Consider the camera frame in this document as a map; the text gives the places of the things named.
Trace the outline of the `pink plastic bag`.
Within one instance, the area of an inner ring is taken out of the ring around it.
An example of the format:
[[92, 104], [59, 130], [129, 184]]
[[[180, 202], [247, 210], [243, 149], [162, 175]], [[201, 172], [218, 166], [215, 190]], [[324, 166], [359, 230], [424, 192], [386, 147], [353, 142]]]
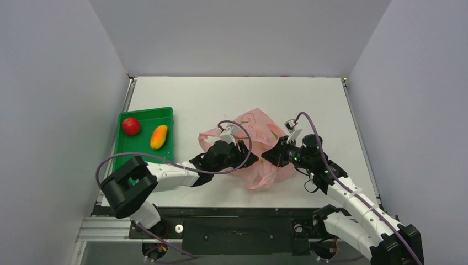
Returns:
[[233, 120], [241, 124], [252, 138], [252, 154], [259, 160], [253, 165], [238, 169], [234, 176], [242, 177], [249, 190], [266, 189], [274, 183], [283, 182], [294, 176], [293, 165], [278, 168], [261, 158], [261, 154], [273, 148], [286, 133], [262, 110], [255, 108]]

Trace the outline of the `orange fake fruit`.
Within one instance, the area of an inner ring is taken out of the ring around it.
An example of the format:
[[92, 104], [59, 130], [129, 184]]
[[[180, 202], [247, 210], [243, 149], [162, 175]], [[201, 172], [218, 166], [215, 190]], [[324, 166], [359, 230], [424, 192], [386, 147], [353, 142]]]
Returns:
[[167, 125], [160, 125], [156, 127], [150, 138], [150, 147], [154, 150], [160, 149], [166, 142], [168, 133]]

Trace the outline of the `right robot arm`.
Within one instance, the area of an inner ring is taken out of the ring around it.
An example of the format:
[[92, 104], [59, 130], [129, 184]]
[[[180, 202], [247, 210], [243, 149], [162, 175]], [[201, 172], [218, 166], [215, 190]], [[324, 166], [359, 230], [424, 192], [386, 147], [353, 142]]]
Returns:
[[312, 231], [338, 237], [358, 250], [371, 264], [424, 264], [421, 233], [387, 215], [355, 185], [322, 149], [322, 138], [303, 138], [302, 146], [286, 136], [262, 153], [262, 158], [282, 168], [292, 164], [304, 169], [312, 183], [340, 207], [326, 205], [314, 212]]

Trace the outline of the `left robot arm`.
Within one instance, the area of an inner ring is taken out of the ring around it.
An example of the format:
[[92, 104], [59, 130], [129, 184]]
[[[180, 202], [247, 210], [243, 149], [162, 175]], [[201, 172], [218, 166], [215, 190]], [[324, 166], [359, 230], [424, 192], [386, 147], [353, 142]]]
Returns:
[[259, 158], [243, 141], [216, 141], [204, 153], [189, 161], [146, 162], [144, 153], [131, 152], [130, 159], [117, 168], [98, 187], [104, 193], [117, 219], [130, 218], [150, 237], [164, 232], [164, 221], [157, 207], [148, 201], [154, 191], [175, 187], [198, 187], [216, 174], [228, 174], [255, 164]]

